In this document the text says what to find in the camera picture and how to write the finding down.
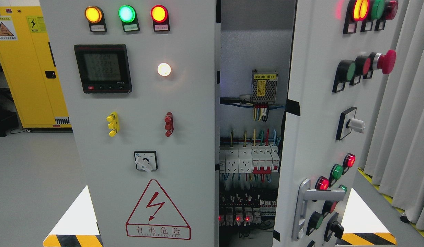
yellow terminal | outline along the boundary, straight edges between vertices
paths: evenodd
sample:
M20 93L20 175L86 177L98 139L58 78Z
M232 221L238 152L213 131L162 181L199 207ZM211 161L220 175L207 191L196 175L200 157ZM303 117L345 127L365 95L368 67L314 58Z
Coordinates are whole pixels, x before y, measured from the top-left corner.
M111 137L114 137L120 130L119 117L117 116L117 112L113 111L111 114L108 115L106 120L110 122L108 124L108 128L111 130L109 135Z

digital power meter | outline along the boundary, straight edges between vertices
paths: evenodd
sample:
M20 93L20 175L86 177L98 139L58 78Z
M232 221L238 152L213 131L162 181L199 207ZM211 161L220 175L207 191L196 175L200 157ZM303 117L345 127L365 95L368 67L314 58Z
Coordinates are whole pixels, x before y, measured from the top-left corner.
M125 44L77 44L74 49L84 93L132 92Z

yellow safety cabinet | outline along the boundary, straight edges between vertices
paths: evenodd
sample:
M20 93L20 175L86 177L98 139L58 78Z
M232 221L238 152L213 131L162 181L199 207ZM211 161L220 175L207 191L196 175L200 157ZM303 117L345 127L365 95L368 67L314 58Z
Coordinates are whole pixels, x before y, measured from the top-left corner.
M24 128L70 128L41 7L0 7L0 61Z

high voltage warning sign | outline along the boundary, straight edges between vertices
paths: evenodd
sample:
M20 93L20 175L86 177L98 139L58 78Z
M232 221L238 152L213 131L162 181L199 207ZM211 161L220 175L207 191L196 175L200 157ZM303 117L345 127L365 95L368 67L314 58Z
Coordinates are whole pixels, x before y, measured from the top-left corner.
M46 33L47 27L44 22L44 17L39 16L27 16L28 28L32 33Z
M18 40L14 23L10 16L0 16L0 40Z
M130 237L190 239L191 229L172 199L151 179L127 223Z

gray floor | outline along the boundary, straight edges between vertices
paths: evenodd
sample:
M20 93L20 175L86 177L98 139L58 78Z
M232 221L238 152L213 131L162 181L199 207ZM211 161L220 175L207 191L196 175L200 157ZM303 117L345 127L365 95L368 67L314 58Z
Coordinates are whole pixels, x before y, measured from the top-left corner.
M0 247L41 247L85 181L72 133L19 133L0 138ZM397 238L424 238L358 172L355 190Z

